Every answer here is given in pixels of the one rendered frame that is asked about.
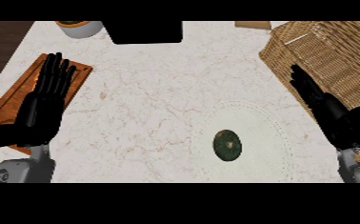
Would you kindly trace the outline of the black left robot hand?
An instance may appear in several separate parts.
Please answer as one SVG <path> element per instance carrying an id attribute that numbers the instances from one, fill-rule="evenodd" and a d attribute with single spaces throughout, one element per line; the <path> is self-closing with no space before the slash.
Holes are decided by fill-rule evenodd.
<path id="1" fill-rule="evenodd" d="M 61 128 L 74 73 L 75 66 L 62 59 L 62 53 L 50 53 L 36 88 L 24 97 L 15 123 L 0 125 L 0 147 L 36 147 L 50 142 Z"/>

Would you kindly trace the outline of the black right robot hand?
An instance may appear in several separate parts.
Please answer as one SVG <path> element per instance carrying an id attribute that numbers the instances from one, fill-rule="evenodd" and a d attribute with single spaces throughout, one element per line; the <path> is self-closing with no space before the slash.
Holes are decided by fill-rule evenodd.
<path id="1" fill-rule="evenodd" d="M 298 65 L 291 66 L 291 86 L 313 113 L 329 143 L 338 150 L 360 148 L 360 107 L 348 109 L 329 92 L 325 92 Z"/>

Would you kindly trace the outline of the tan wicker basket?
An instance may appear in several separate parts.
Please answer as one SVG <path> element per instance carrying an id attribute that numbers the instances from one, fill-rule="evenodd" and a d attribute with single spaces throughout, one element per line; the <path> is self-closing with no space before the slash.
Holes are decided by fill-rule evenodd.
<path id="1" fill-rule="evenodd" d="M 286 22 L 270 31 L 258 57 L 308 114 L 289 84 L 292 65 L 303 68 L 350 110 L 360 107 L 360 21 Z"/>

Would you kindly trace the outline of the white round placemat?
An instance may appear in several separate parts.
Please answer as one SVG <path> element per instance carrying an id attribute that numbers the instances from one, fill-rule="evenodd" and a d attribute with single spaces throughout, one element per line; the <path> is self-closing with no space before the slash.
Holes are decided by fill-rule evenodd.
<path id="1" fill-rule="evenodd" d="M 217 132 L 232 130 L 242 142 L 242 153 L 223 161 L 214 152 Z M 193 116 L 192 166 L 195 180 L 207 182 L 286 182 L 294 160 L 289 140 L 279 121 L 254 103 L 226 101 Z"/>

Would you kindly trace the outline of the dark green squash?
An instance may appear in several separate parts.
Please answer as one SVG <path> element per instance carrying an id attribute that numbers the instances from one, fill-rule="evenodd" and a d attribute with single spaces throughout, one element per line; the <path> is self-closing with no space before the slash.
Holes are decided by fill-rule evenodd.
<path id="1" fill-rule="evenodd" d="M 232 130 L 217 132 L 213 148 L 217 157 L 223 161 L 233 161 L 241 156 L 242 142 L 238 134 Z"/>

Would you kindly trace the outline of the brown wooden cutting board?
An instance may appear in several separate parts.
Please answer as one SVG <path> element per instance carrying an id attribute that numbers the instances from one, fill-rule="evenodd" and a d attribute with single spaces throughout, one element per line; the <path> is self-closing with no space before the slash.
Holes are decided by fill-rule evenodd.
<path id="1" fill-rule="evenodd" d="M 25 98 L 25 95 L 36 89 L 40 71 L 46 62 L 47 54 L 43 53 L 30 68 L 12 84 L 10 88 L 0 97 L 0 125 L 10 125 L 15 123 L 16 112 Z M 64 108 L 68 108 L 75 98 L 75 94 L 81 85 L 93 71 L 93 67 L 69 61 L 69 67 L 75 66 L 71 85 L 66 92 Z"/>

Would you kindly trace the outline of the white plant pot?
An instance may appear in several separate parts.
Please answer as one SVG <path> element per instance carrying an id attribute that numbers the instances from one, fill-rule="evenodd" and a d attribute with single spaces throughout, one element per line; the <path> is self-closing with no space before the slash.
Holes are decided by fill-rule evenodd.
<path id="1" fill-rule="evenodd" d="M 62 32 L 75 39 L 92 37 L 103 29 L 100 21 L 71 21 L 68 23 L 58 21 L 56 25 Z"/>

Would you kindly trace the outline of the tan flat board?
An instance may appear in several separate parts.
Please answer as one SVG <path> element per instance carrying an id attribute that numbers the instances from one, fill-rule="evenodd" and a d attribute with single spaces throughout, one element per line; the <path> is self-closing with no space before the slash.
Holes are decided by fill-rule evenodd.
<path id="1" fill-rule="evenodd" d="M 270 30 L 272 24 L 269 21 L 236 21 L 235 27 L 236 28 Z"/>

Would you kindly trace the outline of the black box appliance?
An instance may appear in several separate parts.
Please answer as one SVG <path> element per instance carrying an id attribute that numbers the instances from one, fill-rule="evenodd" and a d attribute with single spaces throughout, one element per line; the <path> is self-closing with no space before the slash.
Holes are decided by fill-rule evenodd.
<path id="1" fill-rule="evenodd" d="M 103 21 L 112 43 L 117 45 L 180 43 L 182 21 Z"/>

